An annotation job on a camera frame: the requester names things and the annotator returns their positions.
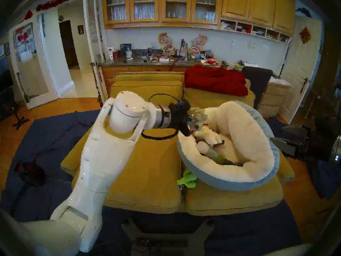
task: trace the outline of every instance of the cartoon cutout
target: cartoon cutout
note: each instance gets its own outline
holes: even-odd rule
[[[191,56],[200,54],[200,51],[204,49],[204,45],[207,42],[207,36],[205,34],[198,34],[198,36],[191,40],[191,47],[188,52]]]
[[[167,33],[160,33],[158,35],[158,40],[160,44],[160,49],[163,49],[165,52],[168,52],[168,55],[175,55],[175,47],[173,38],[167,36]]]

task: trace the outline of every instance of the drawer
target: drawer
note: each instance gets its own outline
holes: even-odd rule
[[[278,114],[280,106],[259,105],[258,112],[261,113],[263,118],[269,118]]]
[[[264,93],[271,94],[271,95],[285,96],[288,93],[288,90],[290,88],[291,88],[290,86],[286,86],[286,85],[269,83]]]
[[[267,95],[263,94],[260,105],[282,105],[284,103],[284,96],[277,96],[277,95]]]

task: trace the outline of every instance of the yellow cushion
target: yellow cushion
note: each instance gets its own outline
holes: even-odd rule
[[[212,93],[210,91],[185,88],[184,99],[186,99],[191,107],[207,108],[218,107],[228,101],[241,101],[253,107],[256,96],[250,90],[246,96],[234,96],[229,94]]]
[[[89,131],[62,162],[62,168],[75,171],[72,187],[79,173],[80,157]],[[146,130],[145,134],[163,137],[173,129]],[[148,213],[168,214],[178,210],[181,178],[177,138],[156,141],[140,137],[126,167],[110,187],[105,205]]]
[[[118,81],[181,81],[184,82],[183,72],[121,72],[113,77],[114,82]]]
[[[176,99],[182,98],[181,81],[119,81],[111,86],[110,96],[115,98],[120,91],[126,90],[140,95],[145,101],[156,93],[170,94]],[[170,102],[176,103],[176,100],[170,96],[157,95],[152,97],[150,102],[168,106]]]
[[[282,185],[277,177],[247,191],[227,191],[197,180],[195,188],[187,188],[186,211],[192,215],[228,215],[261,210],[277,205],[283,199]]]

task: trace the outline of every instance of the round pet bed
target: round pet bed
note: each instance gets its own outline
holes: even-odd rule
[[[195,138],[178,134],[178,150],[187,168],[205,183],[223,190],[243,191],[267,183],[277,173],[279,149],[269,140],[273,133],[252,107],[230,101],[205,109],[208,126],[220,131],[224,145],[217,152],[243,167],[219,165],[199,153]]]

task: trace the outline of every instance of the red cloth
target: red cloth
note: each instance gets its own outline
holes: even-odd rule
[[[248,95],[243,73],[224,68],[207,68],[201,65],[185,71],[185,88],[223,93],[236,96]]]

